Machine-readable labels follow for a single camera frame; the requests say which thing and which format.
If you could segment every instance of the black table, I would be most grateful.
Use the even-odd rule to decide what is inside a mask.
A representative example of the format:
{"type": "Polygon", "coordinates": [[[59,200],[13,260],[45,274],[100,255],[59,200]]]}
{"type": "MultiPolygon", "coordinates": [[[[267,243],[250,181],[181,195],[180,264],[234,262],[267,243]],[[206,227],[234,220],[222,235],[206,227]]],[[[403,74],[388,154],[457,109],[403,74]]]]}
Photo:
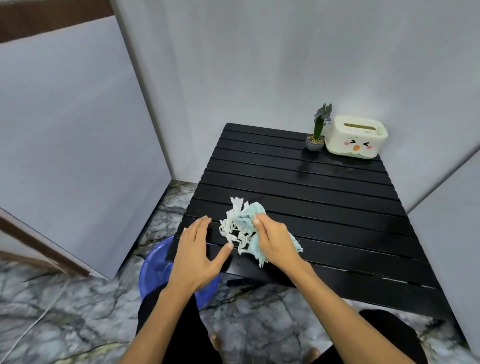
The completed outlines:
{"type": "MultiPolygon", "coordinates": [[[[341,297],[453,319],[380,157],[310,152],[305,137],[228,123],[167,260],[174,258],[183,228],[204,215],[212,218],[207,255],[213,259],[227,242],[218,221],[232,208],[230,197],[241,197],[260,202],[285,223],[303,247],[301,256],[341,297]]],[[[275,266],[259,268],[253,256],[235,250],[222,271],[292,286],[275,266]]]]}

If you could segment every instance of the person's right hand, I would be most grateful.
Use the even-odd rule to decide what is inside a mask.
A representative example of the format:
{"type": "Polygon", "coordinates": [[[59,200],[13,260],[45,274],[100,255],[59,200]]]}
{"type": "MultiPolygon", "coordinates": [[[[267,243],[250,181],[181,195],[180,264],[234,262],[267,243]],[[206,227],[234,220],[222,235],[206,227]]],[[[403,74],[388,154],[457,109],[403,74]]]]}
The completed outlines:
{"type": "Polygon", "coordinates": [[[258,230],[260,250],[270,263],[284,272],[304,263],[293,245],[285,224],[272,220],[265,213],[256,214],[253,224],[258,230]]]}

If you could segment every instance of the marble floor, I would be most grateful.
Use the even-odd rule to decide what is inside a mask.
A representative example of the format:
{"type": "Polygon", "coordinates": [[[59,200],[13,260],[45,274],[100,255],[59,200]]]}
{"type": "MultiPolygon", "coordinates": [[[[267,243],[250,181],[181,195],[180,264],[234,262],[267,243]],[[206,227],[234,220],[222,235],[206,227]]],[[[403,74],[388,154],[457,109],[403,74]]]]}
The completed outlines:
{"type": "MultiPolygon", "coordinates": [[[[141,302],[137,280],[144,258],[157,242],[174,234],[195,187],[173,182],[115,279],[73,278],[4,364],[116,363],[135,335],[141,302]]],[[[223,338],[228,363],[299,363],[311,346],[323,351],[331,345],[295,289],[273,284],[229,288],[231,278],[222,275],[215,296],[201,309],[209,332],[223,338]]],[[[65,280],[63,274],[0,261],[0,360],[65,280]]],[[[359,310],[373,307],[349,303],[359,310]]],[[[391,312],[415,328],[430,363],[478,363],[450,324],[391,312]]]]}

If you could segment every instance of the black pants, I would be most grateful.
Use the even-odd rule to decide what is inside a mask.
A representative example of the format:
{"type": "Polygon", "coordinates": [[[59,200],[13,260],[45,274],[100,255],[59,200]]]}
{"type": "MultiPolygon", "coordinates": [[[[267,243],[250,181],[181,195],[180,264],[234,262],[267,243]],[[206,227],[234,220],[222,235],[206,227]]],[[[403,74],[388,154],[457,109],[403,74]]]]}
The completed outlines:
{"type": "MultiPolygon", "coordinates": [[[[137,333],[150,316],[158,295],[164,287],[165,285],[158,287],[143,300],[138,311],[137,333]]],[[[415,330],[404,324],[398,317],[383,310],[363,310],[360,311],[360,315],[415,363],[428,364],[415,330]]],[[[205,363],[222,363],[220,354],[212,346],[207,329],[200,319],[195,296],[192,296],[175,327],[163,363],[187,363],[200,360],[205,363]]],[[[341,364],[343,361],[335,347],[331,346],[314,363],[341,364]]]]}

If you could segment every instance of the person's left hand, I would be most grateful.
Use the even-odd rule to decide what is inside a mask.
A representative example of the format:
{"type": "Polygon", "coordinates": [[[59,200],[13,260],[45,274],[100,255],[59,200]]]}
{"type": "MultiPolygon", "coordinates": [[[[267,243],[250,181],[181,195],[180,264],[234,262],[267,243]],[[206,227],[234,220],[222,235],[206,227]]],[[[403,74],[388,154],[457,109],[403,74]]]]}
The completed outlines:
{"type": "Polygon", "coordinates": [[[210,261],[206,256],[205,237],[211,221],[211,218],[204,216],[183,230],[168,280],[170,288],[183,289],[192,295],[220,272],[233,249],[233,243],[225,244],[216,258],[210,261]]]}

